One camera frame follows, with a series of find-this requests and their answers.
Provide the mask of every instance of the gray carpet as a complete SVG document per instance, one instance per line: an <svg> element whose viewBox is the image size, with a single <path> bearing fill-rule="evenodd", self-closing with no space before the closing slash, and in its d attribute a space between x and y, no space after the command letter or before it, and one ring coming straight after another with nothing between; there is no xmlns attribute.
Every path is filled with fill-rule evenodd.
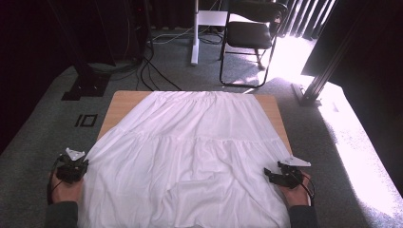
<svg viewBox="0 0 403 228"><path fill-rule="evenodd" d="M391 185L384 169L380 166L377 170L383 182L372 182L371 177L365 176L366 170L360 170L362 178L368 180L361 183L361 186L366 186L371 194L379 194L376 191L372 192L375 185L387 186L390 195L372 195L372 197L374 200L389 197L392 212L382 211L366 203L359 197L358 188L353 188L354 177L349 176L345 161L339 155L340 148L337 147L340 144L340 127L332 126L324 118L323 110L298 105L291 83L281 77L284 76L281 72L295 74L297 78L298 74L294 71L298 72L299 66L293 64L300 63L291 61L281 70L277 66L277 63L281 62L278 57L273 62L273 71L271 70L268 83L260 89L224 87L218 80L220 65L217 60L220 46L201 43L199 64L191 66L191 43L191 40L180 39L165 45L155 45L155 55L151 63L182 90L219 90L276 96L295 156L313 165L303 170L313 177L315 183L316 208L321 227L403 227L402 198ZM278 44L278 51L282 49L280 45ZM235 77L237 73L251 75L235 68L238 65L238 58L237 56L227 58L229 66L226 69L227 75L230 77ZM248 64L250 70L256 70L252 62ZM144 71L144 78L149 85L152 85L146 71L147 68ZM159 77L155 70L151 71L153 81L160 90L176 90ZM18 135L1 155L0 227L42 227L47 208L48 172L54 160L66 147L88 151L95 144L115 91L147 90L141 82L136 85L139 79L135 73L114 74L104 97L83 97L76 102L61 101L63 94L70 90L75 78L75 71L69 68L54 80ZM342 112L343 108L334 102L338 99L337 96L340 97L338 101L347 103L341 90L338 94L332 94L331 98L323 97L324 103L331 101L334 105L330 112ZM80 115L97 115L95 125L76 126ZM372 150L371 146L362 143L366 140L365 136L361 135L362 129L354 131L346 126L341 131L344 131L341 132L342 136L355 151ZM378 162L376 156L371 161Z"/></svg>

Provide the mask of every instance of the metal stand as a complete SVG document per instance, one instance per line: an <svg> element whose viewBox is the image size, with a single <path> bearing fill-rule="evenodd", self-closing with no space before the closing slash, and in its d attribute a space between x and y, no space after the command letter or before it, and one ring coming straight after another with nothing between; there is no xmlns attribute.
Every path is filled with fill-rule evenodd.
<svg viewBox="0 0 403 228"><path fill-rule="evenodd" d="M44 4L44 10L47 12L50 23L53 24L59 35L60 42L68 59L78 73L78 78L71 91L67 92L62 100L78 101L82 96L104 96L110 75L96 74L88 65L59 0L47 0L47 2L47 5Z"/></svg>
<svg viewBox="0 0 403 228"><path fill-rule="evenodd" d="M199 61L199 26L225 27L226 11L199 10L199 0L195 0L195 34L193 38L191 65Z"/></svg>

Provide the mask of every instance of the wooden table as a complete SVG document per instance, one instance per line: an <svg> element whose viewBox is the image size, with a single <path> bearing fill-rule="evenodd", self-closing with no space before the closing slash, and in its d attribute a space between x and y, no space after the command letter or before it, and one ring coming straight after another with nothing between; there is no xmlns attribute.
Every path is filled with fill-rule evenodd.
<svg viewBox="0 0 403 228"><path fill-rule="evenodd" d="M143 98L148 96L149 91L117 91L112 98L109 109L107 110L104 123L101 127L98 139L104 136L104 134L113 126L115 126L133 107L135 107ZM287 133L285 132L284 125L282 123L281 115L279 114L276 98L271 95L256 94L261 107L266 115L269 117L273 127L278 132L281 139L284 141L288 151L292 153L291 146L288 142Z"/></svg>

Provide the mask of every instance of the chair seat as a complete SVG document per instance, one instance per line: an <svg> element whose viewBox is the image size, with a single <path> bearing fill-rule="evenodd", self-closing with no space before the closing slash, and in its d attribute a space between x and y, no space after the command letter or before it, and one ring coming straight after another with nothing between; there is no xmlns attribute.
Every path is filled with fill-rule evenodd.
<svg viewBox="0 0 403 228"><path fill-rule="evenodd" d="M235 48L268 49L272 46L269 28L262 23L229 22L227 43Z"/></svg>

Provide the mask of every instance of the white fabric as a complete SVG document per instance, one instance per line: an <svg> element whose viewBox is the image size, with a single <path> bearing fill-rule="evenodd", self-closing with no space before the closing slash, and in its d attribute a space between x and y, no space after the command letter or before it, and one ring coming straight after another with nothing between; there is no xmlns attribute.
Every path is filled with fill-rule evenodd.
<svg viewBox="0 0 403 228"><path fill-rule="evenodd" d="M79 227L288 227L288 156L253 95L153 92L88 152Z"/></svg>

